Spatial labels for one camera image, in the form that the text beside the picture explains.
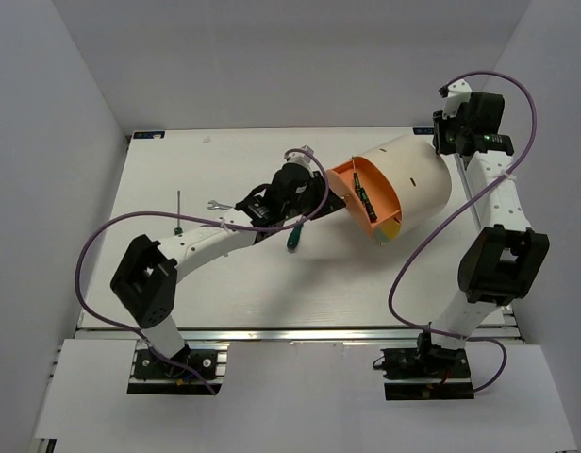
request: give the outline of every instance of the wall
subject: wall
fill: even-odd
[[[514,304],[526,338],[542,345],[581,451],[581,1],[532,2],[496,69],[519,78],[539,111],[539,134],[518,170],[520,197],[551,251],[526,300]],[[529,115],[503,82],[503,130],[520,149]]]
[[[125,138],[49,0],[0,0],[0,452],[26,451]]]
[[[428,125],[437,88],[491,69],[529,0],[54,3],[130,133]]]

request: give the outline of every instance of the purple cable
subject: purple cable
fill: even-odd
[[[299,219],[297,222],[295,222],[291,225],[287,225],[287,226],[257,227],[257,226],[240,226],[240,225],[234,225],[234,224],[225,224],[226,227],[228,227],[230,229],[241,230],[241,231],[255,231],[255,232],[266,232],[266,233],[278,232],[278,231],[283,231],[286,229],[293,229],[293,228],[297,227],[298,225],[302,225],[305,222],[307,222],[309,219],[313,218],[313,216],[316,215],[324,207],[324,204],[326,203],[326,200],[328,199],[328,194],[330,193],[330,184],[328,183],[328,176],[326,175],[326,170],[324,169],[322,164],[316,158],[314,158],[313,155],[311,153],[309,153],[308,151],[305,151],[303,149],[292,149],[291,151],[287,151],[284,154],[284,157],[286,157],[289,153],[301,153],[301,154],[304,154],[306,156],[309,156],[313,160],[313,162],[316,164],[316,166],[318,167],[318,170],[320,170],[320,172],[322,173],[322,178],[324,179],[324,196],[322,198],[322,201],[318,205],[318,207],[311,214],[309,214],[309,215]],[[83,292],[81,291],[81,271],[82,271],[82,267],[83,267],[83,261],[85,260],[85,257],[87,256],[87,253],[90,250],[91,245],[97,239],[97,237],[100,236],[100,234],[102,234],[109,227],[112,227],[114,224],[118,224],[119,222],[122,222],[123,220],[131,219],[133,217],[146,217],[146,216],[168,217],[168,218],[172,218],[172,219],[186,220],[188,222],[194,222],[194,223],[198,223],[198,224],[202,224],[202,225],[209,225],[211,227],[224,227],[224,225],[222,224],[222,222],[217,222],[216,220],[201,219],[200,217],[192,217],[189,215],[175,214],[172,212],[162,212],[162,211],[158,211],[158,210],[141,210],[141,211],[137,211],[137,212],[129,212],[128,214],[119,215],[113,219],[110,219],[105,224],[98,227],[92,233],[92,235],[89,237],[89,239],[85,242],[85,244],[83,245],[83,248],[81,248],[81,252],[79,253],[79,258],[76,261],[76,267],[75,267],[75,294],[76,294],[76,298],[79,301],[79,304],[81,305],[83,310],[85,310],[87,313],[89,313],[94,318],[99,319],[103,323],[106,323],[106,324],[109,324],[111,326],[118,327],[118,328],[121,328],[123,330],[127,330],[129,332],[135,333],[142,340],[144,340],[146,342],[146,344],[148,344],[150,346],[150,343],[148,342],[148,339],[146,338],[146,336],[143,333],[141,333],[141,329],[139,329],[137,327],[129,326],[129,325],[124,324],[124,323],[119,323],[118,321],[114,321],[112,319],[107,318],[106,316],[101,315],[100,313],[98,313],[97,311],[92,309],[87,304],[87,302],[85,301],[85,297],[83,297]],[[167,357],[163,356],[160,352],[158,352],[154,347],[150,346],[150,351],[161,361],[164,361],[165,363],[169,363],[172,366],[181,368],[183,370],[186,370],[186,371],[192,373],[197,379],[199,379],[203,384],[205,384],[207,389],[212,394],[216,394],[215,390],[213,390],[213,388],[200,375],[200,373],[198,373],[196,370],[194,370],[193,368],[191,368],[187,364],[177,362],[177,361],[172,361],[171,359],[168,359]]]
[[[445,87],[453,84],[454,82],[456,82],[457,80],[460,80],[461,78],[466,78],[466,77],[469,77],[469,76],[496,76],[496,77],[500,77],[500,78],[503,78],[504,80],[507,80],[510,83],[516,85],[517,88],[519,88],[522,91],[522,93],[527,98],[527,103],[529,104],[529,108],[531,109],[531,114],[532,114],[532,128],[531,128],[531,133],[529,135],[529,140],[527,141],[527,144],[525,145],[525,149],[523,150],[523,152],[521,153],[521,155],[506,169],[506,172],[504,174],[502,174],[502,175],[498,176],[496,179],[494,179],[487,187],[485,187],[483,190],[481,190],[481,192],[479,192],[478,194],[476,194],[473,198],[471,198],[470,200],[468,200],[464,205],[462,205],[453,214],[451,214],[447,219],[445,219],[423,241],[423,243],[421,243],[416,248],[416,250],[414,250],[414,252],[412,252],[412,255],[410,255],[410,257],[404,263],[404,265],[402,266],[402,269],[397,274],[397,277],[395,278],[395,280],[393,281],[393,284],[391,285],[391,289],[390,289],[389,297],[388,297],[388,305],[389,305],[389,310],[390,310],[391,314],[393,315],[393,317],[395,319],[397,319],[399,322],[401,322],[402,324],[405,324],[408,327],[417,328],[417,329],[423,330],[425,332],[434,333],[434,334],[437,334],[437,335],[443,335],[443,336],[446,336],[446,337],[466,339],[468,342],[491,342],[491,343],[497,344],[502,349],[502,353],[503,353],[502,364],[500,365],[500,368],[498,369],[498,371],[496,372],[496,374],[488,382],[486,382],[485,384],[483,384],[480,387],[477,387],[477,388],[475,388],[473,390],[473,392],[479,392],[481,390],[487,389],[491,384],[493,384],[500,377],[500,375],[502,375],[503,371],[505,371],[506,359],[507,359],[507,352],[506,352],[505,346],[502,343],[500,343],[498,340],[495,340],[493,338],[482,338],[482,337],[465,338],[464,336],[459,335],[459,334],[456,334],[456,333],[444,332],[444,331],[441,331],[441,330],[436,330],[436,329],[433,329],[433,328],[431,328],[429,326],[420,326],[420,325],[418,325],[416,323],[413,323],[411,321],[408,321],[406,318],[400,316],[400,314],[393,307],[393,297],[395,296],[395,292],[397,291],[397,287],[399,286],[400,281],[402,280],[402,277],[404,276],[404,274],[406,273],[406,271],[408,270],[408,268],[410,267],[410,265],[416,260],[416,258],[421,254],[421,252],[423,252],[423,250],[448,225],[450,225],[462,212],[464,212],[465,210],[467,210],[468,208],[470,208],[472,205],[474,205],[479,199],[481,199],[484,195],[486,195],[486,193],[488,193],[488,192],[494,190],[496,187],[498,187],[498,185],[500,183],[502,183],[506,179],[507,175],[513,173],[515,171],[515,169],[517,167],[519,167],[519,165],[521,165],[521,163],[523,162],[523,160],[529,154],[529,151],[530,151],[532,145],[534,144],[534,139],[536,138],[536,131],[538,129],[538,114],[536,112],[536,104],[534,103],[534,99],[533,99],[531,93],[529,92],[529,90],[526,89],[526,87],[519,80],[511,77],[510,75],[505,75],[505,74],[502,74],[502,73],[497,73],[495,71],[486,71],[486,70],[484,70],[484,71],[471,71],[469,73],[466,73],[466,74],[463,74],[463,75],[459,75],[458,77],[453,78],[448,83],[446,83]]]

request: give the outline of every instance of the purple hose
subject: purple hose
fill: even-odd
[[[306,156],[309,156],[313,160],[313,162],[316,164],[316,166],[318,167],[320,172],[322,173],[322,178],[324,179],[324,196],[322,198],[322,201],[318,205],[318,207],[311,214],[299,219],[297,222],[295,222],[291,225],[275,226],[275,227],[267,227],[266,228],[266,227],[257,227],[257,226],[239,226],[239,225],[235,225],[235,224],[225,224],[228,228],[230,228],[230,229],[233,228],[233,229],[241,230],[241,231],[255,231],[255,232],[266,232],[266,233],[283,231],[285,229],[293,229],[293,228],[297,227],[298,225],[302,225],[305,222],[307,222],[309,219],[313,218],[313,216],[316,215],[324,207],[324,204],[326,203],[326,200],[328,199],[328,194],[330,193],[330,184],[328,183],[328,176],[326,175],[326,170],[324,169],[324,166],[316,158],[314,158],[314,156],[311,153],[304,151],[303,149],[293,149],[291,151],[287,151],[284,156],[286,157],[290,152],[301,153],[301,154],[305,154]],[[216,220],[211,220],[211,219],[201,219],[200,217],[192,217],[189,215],[174,214],[171,212],[161,212],[158,210],[141,210],[141,211],[137,211],[137,212],[129,212],[128,214],[119,215],[113,219],[110,219],[108,222],[106,222],[105,224],[100,226],[98,229],[96,229],[92,233],[92,235],[89,237],[89,239],[85,242],[85,244],[83,245],[83,248],[81,249],[81,252],[79,253],[79,258],[76,261],[76,267],[75,267],[75,294],[76,294],[76,298],[78,299],[79,304],[81,305],[83,310],[85,310],[87,313],[89,313],[94,318],[99,319],[103,323],[106,323],[106,324],[109,324],[111,326],[118,327],[118,328],[121,328],[123,330],[127,330],[129,332],[135,333],[141,339],[143,339],[148,345],[150,345],[148,343],[148,339],[146,338],[146,336],[143,333],[141,333],[141,330],[139,328],[132,327],[132,326],[129,326],[129,325],[124,324],[124,323],[119,323],[118,321],[114,321],[112,319],[109,319],[106,316],[103,316],[100,313],[98,313],[97,311],[93,310],[85,301],[85,297],[83,297],[83,292],[81,291],[81,272],[82,272],[82,268],[83,268],[83,261],[85,260],[85,257],[87,256],[87,253],[90,250],[91,245],[97,239],[97,237],[100,236],[100,234],[102,234],[107,228],[112,227],[114,224],[118,224],[119,222],[122,222],[123,220],[131,219],[133,217],[145,217],[145,216],[169,217],[169,218],[173,218],[173,219],[180,219],[180,220],[186,220],[189,222],[195,222],[195,223],[202,224],[202,225],[209,225],[212,227],[222,227],[223,225],[221,222],[218,222]],[[181,368],[183,370],[186,370],[186,371],[192,373],[196,378],[198,378],[201,382],[203,382],[205,384],[207,389],[212,394],[216,394],[215,390],[213,390],[213,388],[208,384],[208,382],[196,370],[189,367],[185,363],[172,361],[172,360],[168,359],[167,357],[163,356],[160,352],[158,352],[154,347],[150,347],[150,350],[161,361],[164,361],[165,363],[169,363],[172,366],[176,366],[178,368]]]
[[[393,281],[393,284],[391,285],[391,289],[389,292],[389,297],[388,297],[388,305],[389,305],[389,310],[391,312],[391,314],[393,315],[393,317],[395,319],[397,319],[398,321],[400,321],[402,324],[405,324],[406,326],[412,327],[412,328],[417,328],[417,329],[421,329],[425,332],[430,332],[430,333],[434,333],[437,335],[443,335],[446,337],[452,337],[452,338],[465,338],[462,335],[456,334],[456,333],[452,333],[452,332],[444,332],[441,330],[436,330],[433,328],[430,328],[429,326],[420,326],[416,323],[413,323],[411,321],[408,321],[406,318],[402,317],[393,307],[393,297],[395,296],[395,292],[397,291],[397,287],[400,284],[400,281],[402,280],[402,277],[404,276],[404,274],[406,273],[406,271],[408,270],[408,268],[410,267],[410,265],[416,260],[416,258],[421,254],[421,252],[423,252],[423,250],[448,226],[450,225],[462,212],[464,212],[465,210],[467,210],[468,208],[470,208],[472,205],[474,205],[479,199],[481,199],[486,193],[494,190],[496,187],[498,187],[498,185],[500,183],[502,183],[505,179],[506,176],[508,174],[511,174],[515,171],[515,169],[521,165],[521,163],[523,162],[523,160],[527,157],[527,155],[529,154],[529,151],[532,147],[532,145],[534,144],[534,139],[536,138],[536,131],[538,129],[538,114],[536,112],[536,105],[534,103],[534,99],[531,95],[531,93],[526,89],[526,87],[517,79],[511,77],[510,75],[504,75],[501,73],[497,73],[495,71],[472,71],[463,75],[459,75],[458,77],[453,78],[452,80],[450,80],[445,86],[449,86],[451,84],[453,84],[454,82],[456,82],[457,80],[460,80],[461,78],[466,78],[469,76],[496,76],[496,77],[500,77],[503,78],[504,80],[507,80],[509,82],[511,82],[512,84],[516,85],[521,91],[522,93],[525,95],[525,97],[527,98],[527,103],[529,104],[529,107],[531,109],[531,115],[532,115],[532,128],[531,128],[531,132],[529,135],[529,140],[527,141],[527,145],[525,146],[525,149],[523,150],[523,152],[521,153],[521,155],[506,169],[506,173],[503,175],[498,176],[496,179],[493,180],[493,182],[491,182],[490,185],[488,185],[486,188],[484,188],[481,192],[477,193],[473,198],[471,198],[470,200],[468,200],[464,205],[462,205],[460,208],[458,208],[454,213],[452,213],[447,219],[445,219],[437,228],[435,228],[435,230],[423,241],[423,243],[421,243],[416,250],[414,250],[414,252],[412,252],[412,255],[410,255],[410,257],[407,259],[407,261],[404,263],[404,265],[402,266],[402,269],[400,269],[400,272],[397,274],[397,277],[395,278],[395,280]],[[502,353],[503,353],[503,361],[502,364],[500,366],[500,368],[498,369],[498,371],[496,372],[496,374],[485,384],[481,385],[480,387],[477,387],[476,389],[474,389],[474,392],[479,392],[481,390],[487,389],[493,382],[495,382],[500,375],[502,374],[502,372],[505,370],[506,367],[506,348],[504,347],[504,345],[502,343],[500,343],[497,340],[494,340],[492,338],[475,338],[475,337],[471,337],[471,338],[466,338],[467,341],[469,342],[483,342],[483,341],[487,341],[487,342],[491,342],[494,344],[497,344],[498,346],[500,346],[500,348],[502,349]]]

